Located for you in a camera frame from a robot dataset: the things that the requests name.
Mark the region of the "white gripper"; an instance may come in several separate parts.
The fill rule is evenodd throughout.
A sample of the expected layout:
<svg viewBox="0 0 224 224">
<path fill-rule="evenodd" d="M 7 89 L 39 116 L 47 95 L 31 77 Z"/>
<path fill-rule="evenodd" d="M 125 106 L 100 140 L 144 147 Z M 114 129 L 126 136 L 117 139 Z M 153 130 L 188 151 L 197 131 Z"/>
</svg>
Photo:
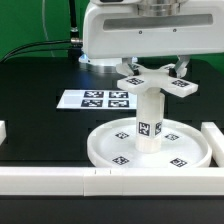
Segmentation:
<svg viewBox="0 0 224 224">
<path fill-rule="evenodd" d="M 83 51 L 123 58 L 125 76 L 139 75 L 129 57 L 179 55 L 169 75 L 182 78 L 189 55 L 224 52 L 224 0 L 90 0 Z"/>
</svg>

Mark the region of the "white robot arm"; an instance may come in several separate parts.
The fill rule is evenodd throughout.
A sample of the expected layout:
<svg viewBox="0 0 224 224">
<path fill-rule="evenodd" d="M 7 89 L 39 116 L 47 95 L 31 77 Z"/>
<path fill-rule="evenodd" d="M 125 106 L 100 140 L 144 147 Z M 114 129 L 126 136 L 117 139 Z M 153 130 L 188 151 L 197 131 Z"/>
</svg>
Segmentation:
<svg viewBox="0 0 224 224">
<path fill-rule="evenodd" d="M 95 66 L 176 55 L 180 77 L 192 55 L 224 52 L 224 0 L 90 0 L 83 52 Z"/>
</svg>

